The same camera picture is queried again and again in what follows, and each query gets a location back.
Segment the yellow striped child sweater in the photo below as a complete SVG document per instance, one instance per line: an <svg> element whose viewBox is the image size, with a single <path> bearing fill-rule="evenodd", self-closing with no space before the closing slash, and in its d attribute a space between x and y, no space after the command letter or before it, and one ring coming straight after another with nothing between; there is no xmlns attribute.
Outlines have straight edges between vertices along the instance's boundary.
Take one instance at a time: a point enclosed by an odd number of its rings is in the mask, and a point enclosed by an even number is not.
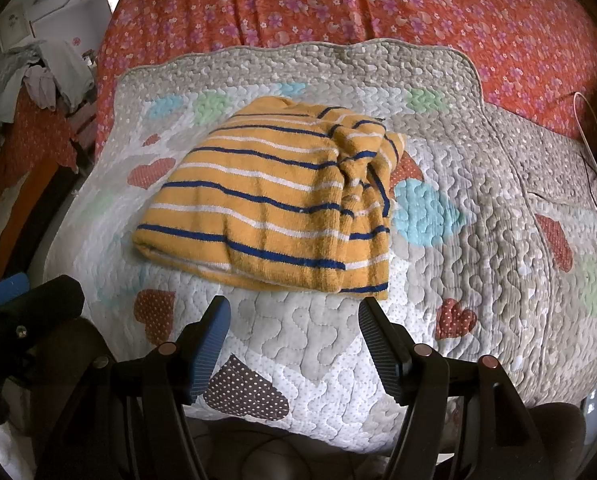
<svg viewBox="0 0 597 480"><path fill-rule="evenodd" d="M385 298L405 146L379 118L261 96L184 156L135 246L230 286Z"/></svg>

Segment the pile of grey white clothes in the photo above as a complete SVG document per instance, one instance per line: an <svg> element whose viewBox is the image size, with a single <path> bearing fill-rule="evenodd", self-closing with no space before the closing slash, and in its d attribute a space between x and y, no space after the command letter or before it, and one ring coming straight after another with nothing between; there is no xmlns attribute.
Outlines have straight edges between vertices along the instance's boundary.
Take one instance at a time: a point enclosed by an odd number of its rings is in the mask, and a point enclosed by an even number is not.
<svg viewBox="0 0 597 480"><path fill-rule="evenodd" d="M0 130L14 123L18 95L25 90L41 110L63 102L73 113L94 87L86 61L63 40L35 40L0 58ZM0 150L4 136L0 132Z"/></svg>

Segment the orange cloth covered furniture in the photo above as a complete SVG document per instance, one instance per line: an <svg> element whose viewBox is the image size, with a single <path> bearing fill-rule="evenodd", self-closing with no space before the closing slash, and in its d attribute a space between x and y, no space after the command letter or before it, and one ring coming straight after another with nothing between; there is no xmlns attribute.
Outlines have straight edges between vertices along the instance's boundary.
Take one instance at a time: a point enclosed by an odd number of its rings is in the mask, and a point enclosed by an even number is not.
<svg viewBox="0 0 597 480"><path fill-rule="evenodd" d="M4 124L1 132L0 198L45 162L51 169L76 168L75 132L65 113L59 108L40 108L24 88L18 94L14 123Z"/></svg>

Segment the quilted heart pattern blanket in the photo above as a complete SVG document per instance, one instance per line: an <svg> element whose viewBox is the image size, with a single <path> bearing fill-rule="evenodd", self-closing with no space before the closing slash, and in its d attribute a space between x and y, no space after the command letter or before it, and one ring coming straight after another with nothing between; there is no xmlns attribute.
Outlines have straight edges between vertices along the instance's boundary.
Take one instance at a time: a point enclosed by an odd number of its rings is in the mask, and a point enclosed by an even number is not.
<svg viewBox="0 0 597 480"><path fill-rule="evenodd" d="M597 386L597 176L579 142L486 103L463 54L189 54L128 70L113 115L44 277L76 278L121 360L226 297L192 417L389 448L405 412L359 331L369 296L444 356L495 356L527 403Z"/></svg>

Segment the red floral bed sheet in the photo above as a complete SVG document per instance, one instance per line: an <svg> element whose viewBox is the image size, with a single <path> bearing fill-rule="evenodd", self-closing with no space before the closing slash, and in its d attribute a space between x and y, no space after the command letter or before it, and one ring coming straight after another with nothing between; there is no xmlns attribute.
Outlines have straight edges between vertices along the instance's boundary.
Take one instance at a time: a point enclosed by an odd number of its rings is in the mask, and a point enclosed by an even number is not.
<svg viewBox="0 0 597 480"><path fill-rule="evenodd" d="M131 67L234 46L436 44L471 58L485 100L597 141L597 25L576 0L120 0L99 52L98 131Z"/></svg>

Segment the framed wall picture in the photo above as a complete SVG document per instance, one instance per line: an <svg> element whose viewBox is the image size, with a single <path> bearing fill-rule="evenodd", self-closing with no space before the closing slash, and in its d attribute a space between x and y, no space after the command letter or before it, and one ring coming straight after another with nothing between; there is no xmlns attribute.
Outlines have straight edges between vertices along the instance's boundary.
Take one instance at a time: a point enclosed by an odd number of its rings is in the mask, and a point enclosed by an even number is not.
<svg viewBox="0 0 597 480"><path fill-rule="evenodd" d="M0 14L0 49L6 52L35 39L23 3L10 4Z"/></svg>

